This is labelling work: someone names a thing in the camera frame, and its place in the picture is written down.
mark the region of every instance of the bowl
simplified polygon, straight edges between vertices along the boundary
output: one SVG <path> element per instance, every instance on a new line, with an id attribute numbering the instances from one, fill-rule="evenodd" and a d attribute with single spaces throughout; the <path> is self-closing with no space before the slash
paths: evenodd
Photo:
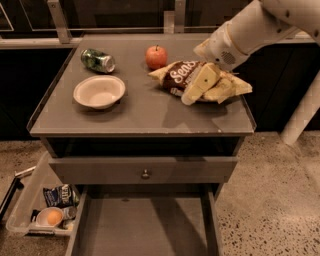
<path id="1" fill-rule="evenodd" d="M 36 218 L 36 225 L 40 227 L 57 227 L 63 220 L 64 213 L 58 207 L 43 209 Z"/>
<path id="2" fill-rule="evenodd" d="M 92 76 L 80 82 L 73 91 L 73 98 L 79 104 L 94 108 L 111 107 L 124 95 L 125 84 L 115 76 Z"/>

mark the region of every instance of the speckled floor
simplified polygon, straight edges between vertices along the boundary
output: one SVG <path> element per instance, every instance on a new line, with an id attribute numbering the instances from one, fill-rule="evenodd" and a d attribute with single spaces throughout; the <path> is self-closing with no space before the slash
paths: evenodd
<path id="1" fill-rule="evenodd" d="M 39 141 L 0 142 L 1 201 L 14 171 L 43 152 Z M 320 131 L 304 132 L 290 147 L 275 132 L 247 137 L 216 210 L 226 256 L 320 255 Z M 6 230 L 7 217 L 0 255 L 64 255 L 67 238 L 21 237 Z"/>

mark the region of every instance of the soda can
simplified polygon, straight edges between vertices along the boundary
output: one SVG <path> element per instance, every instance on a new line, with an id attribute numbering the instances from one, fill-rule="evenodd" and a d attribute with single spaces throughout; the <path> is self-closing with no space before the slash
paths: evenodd
<path id="1" fill-rule="evenodd" d="M 81 62 L 97 72 L 111 73 L 116 66 L 113 56 L 95 49 L 86 49 L 81 52 Z"/>

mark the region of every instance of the drawer handle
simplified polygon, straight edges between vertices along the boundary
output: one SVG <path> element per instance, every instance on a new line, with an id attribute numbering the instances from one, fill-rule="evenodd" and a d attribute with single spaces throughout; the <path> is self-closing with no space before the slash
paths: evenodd
<path id="1" fill-rule="evenodd" d="M 151 174 L 148 172 L 147 169 L 143 170 L 142 174 L 141 174 L 141 178 L 144 180 L 150 179 Z"/>

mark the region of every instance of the red apple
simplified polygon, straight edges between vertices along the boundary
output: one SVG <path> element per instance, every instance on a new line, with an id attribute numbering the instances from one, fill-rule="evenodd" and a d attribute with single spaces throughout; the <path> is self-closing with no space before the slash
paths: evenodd
<path id="1" fill-rule="evenodd" d="M 146 51 L 146 63 L 150 69 L 159 69 L 167 65 L 168 54 L 165 48 L 151 46 Z"/>

